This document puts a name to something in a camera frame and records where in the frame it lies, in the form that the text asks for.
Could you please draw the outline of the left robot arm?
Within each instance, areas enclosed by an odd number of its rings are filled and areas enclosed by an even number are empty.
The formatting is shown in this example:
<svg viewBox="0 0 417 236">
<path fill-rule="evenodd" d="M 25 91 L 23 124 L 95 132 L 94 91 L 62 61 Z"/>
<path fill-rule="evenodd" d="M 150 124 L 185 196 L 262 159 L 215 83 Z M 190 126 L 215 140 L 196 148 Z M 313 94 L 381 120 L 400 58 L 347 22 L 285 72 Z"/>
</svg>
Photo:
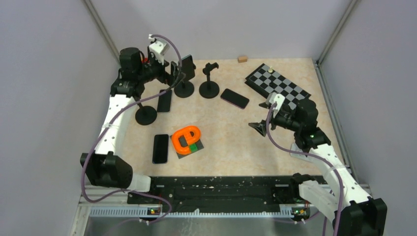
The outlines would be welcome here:
<svg viewBox="0 0 417 236">
<path fill-rule="evenodd" d="M 145 56 L 140 49 L 128 47 L 120 51 L 119 63 L 100 134 L 91 150 L 80 158 L 82 183 L 138 191 L 145 203 L 152 203 L 158 191 L 151 186 L 151 177 L 134 173 L 121 157 L 121 149 L 133 107 L 174 88 L 182 79 L 183 62 L 167 62 L 164 50 L 148 47 Z"/>
</svg>

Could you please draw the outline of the teal edged black phone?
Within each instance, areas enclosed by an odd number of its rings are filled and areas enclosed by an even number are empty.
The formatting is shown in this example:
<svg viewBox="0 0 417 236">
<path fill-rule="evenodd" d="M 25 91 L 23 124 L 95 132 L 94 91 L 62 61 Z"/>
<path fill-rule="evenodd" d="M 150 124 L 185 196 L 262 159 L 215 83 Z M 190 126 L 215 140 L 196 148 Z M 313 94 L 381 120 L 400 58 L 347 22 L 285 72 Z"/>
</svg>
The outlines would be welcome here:
<svg viewBox="0 0 417 236">
<path fill-rule="evenodd" d="M 192 55 L 187 55 L 181 59 L 182 81 L 188 82 L 195 77 L 196 65 L 194 64 Z"/>
</svg>

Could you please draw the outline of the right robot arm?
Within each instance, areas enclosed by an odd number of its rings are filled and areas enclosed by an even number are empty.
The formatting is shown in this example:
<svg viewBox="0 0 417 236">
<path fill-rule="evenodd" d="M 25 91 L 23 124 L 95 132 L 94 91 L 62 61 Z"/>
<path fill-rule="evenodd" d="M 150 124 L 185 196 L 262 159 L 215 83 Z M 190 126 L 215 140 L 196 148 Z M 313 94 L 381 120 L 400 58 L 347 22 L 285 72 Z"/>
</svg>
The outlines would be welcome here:
<svg viewBox="0 0 417 236">
<path fill-rule="evenodd" d="M 302 99 L 292 110 L 284 104 L 283 95 L 274 93 L 260 107 L 268 110 L 267 118 L 249 126 L 268 136 L 278 149 L 314 164 L 330 187 L 326 190 L 313 177 L 295 174 L 289 198 L 295 203 L 311 203 L 332 224 L 335 236 L 383 235 L 387 205 L 364 190 L 339 159 L 330 139 L 318 127 L 315 102 Z M 270 132 L 278 126 L 294 132 L 297 150 L 284 148 L 272 138 Z"/>
</svg>

